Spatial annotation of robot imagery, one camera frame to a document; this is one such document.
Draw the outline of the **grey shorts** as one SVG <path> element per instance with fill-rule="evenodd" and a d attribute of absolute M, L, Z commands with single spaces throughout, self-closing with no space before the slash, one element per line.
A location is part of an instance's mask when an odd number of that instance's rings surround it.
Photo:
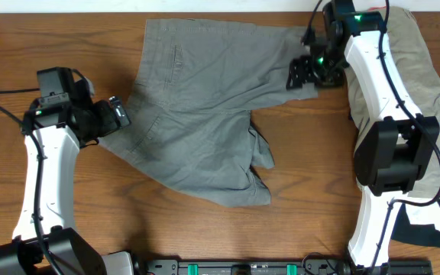
<path fill-rule="evenodd" d="M 254 167 L 270 169 L 269 144 L 251 112 L 315 98 L 286 87 L 290 62 L 306 53 L 303 27 L 205 19 L 152 19 L 134 88 L 131 124 L 101 145 L 177 192 L 226 207 L 267 205 Z"/>

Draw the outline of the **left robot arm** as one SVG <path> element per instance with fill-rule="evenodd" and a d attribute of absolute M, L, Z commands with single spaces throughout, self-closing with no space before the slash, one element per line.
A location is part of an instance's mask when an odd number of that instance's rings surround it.
<path fill-rule="evenodd" d="M 120 98 L 94 102 L 78 70 L 37 72 L 40 97 L 19 120 L 27 151 L 24 201 L 0 274 L 136 274 L 131 253 L 102 256 L 76 230 L 74 170 L 81 149 L 131 123 Z"/>

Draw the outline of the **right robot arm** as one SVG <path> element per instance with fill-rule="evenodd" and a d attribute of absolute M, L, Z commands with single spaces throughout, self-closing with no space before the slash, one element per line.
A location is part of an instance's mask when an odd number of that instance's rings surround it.
<path fill-rule="evenodd" d="M 432 157 L 439 157 L 438 120 L 425 116 L 411 99 L 390 51 L 389 15 L 359 12 L 346 0 L 317 4 L 325 36 L 308 27 L 302 38 L 309 53 L 290 63 L 286 88 L 312 83 L 338 87 L 351 69 L 363 93 L 369 119 L 354 151 L 354 172 L 362 187 L 357 226 L 345 260 L 308 255 L 307 274 L 430 274 L 427 260 L 392 260 L 391 232 L 408 194 L 425 175 Z"/>

